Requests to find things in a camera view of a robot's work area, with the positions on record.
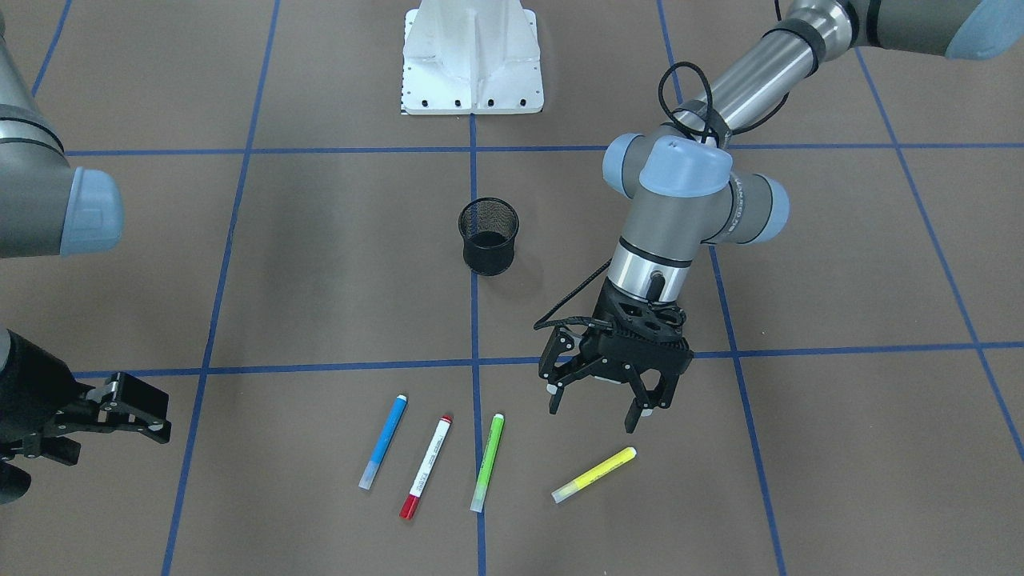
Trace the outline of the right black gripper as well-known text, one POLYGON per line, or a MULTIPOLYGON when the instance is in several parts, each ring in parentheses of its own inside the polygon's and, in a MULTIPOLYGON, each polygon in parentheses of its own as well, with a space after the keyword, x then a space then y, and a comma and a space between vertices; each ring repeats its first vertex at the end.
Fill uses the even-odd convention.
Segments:
POLYGON ((80 442, 73 433, 140 433, 168 444, 169 396, 127 372, 114 372, 101 386, 77 382, 63 361, 18 333, 2 332, 1 501, 26 495, 32 478, 12 459, 44 457, 76 466, 80 442))

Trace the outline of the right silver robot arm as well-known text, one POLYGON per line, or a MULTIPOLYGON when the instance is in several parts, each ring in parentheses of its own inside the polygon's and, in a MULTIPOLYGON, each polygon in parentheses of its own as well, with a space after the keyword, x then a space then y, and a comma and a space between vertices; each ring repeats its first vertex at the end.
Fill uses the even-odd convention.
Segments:
MULTIPOLYGON (((40 258, 98 253, 120 241, 124 208, 112 176, 74 168, 6 46, 1 48, 1 255, 40 258)), ((32 478, 15 457, 79 462, 73 433, 138 433, 166 444, 170 397, 123 371, 101 386, 73 376, 63 360, 1 332, 1 492, 10 504, 32 478)))

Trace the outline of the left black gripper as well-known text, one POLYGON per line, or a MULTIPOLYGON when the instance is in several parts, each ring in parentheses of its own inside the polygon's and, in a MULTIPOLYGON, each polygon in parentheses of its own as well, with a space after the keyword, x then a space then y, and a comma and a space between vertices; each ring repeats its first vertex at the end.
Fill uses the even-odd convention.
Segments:
POLYGON ((538 375, 547 382, 549 413, 556 414, 564 390, 585 377, 628 382, 634 398, 624 427, 634 433, 645 414, 672 405, 679 379, 694 360, 682 334, 684 321, 679 306, 633 298, 604 281, 591 316, 563 318, 542 351, 538 375), (581 326, 584 332, 579 335, 568 326, 581 326), (659 376, 653 389, 642 380, 650 370, 659 376))

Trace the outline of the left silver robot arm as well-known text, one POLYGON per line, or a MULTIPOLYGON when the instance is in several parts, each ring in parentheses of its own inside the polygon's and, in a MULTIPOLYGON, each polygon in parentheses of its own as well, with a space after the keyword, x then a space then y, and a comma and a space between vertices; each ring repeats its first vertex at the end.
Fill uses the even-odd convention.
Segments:
POLYGON ((702 95, 677 108, 650 134, 607 147, 602 173, 630 201, 614 255, 589 316, 535 323, 551 334, 538 364, 556 414, 570 384, 586 377, 632 390, 625 430, 672 405, 692 360, 678 300, 699 248, 757 244, 782 232, 790 194, 761 174, 733 168, 728 146, 761 126, 820 66, 855 47, 961 61, 1001 55, 1022 36, 1020 1, 794 1, 742 58, 702 95))

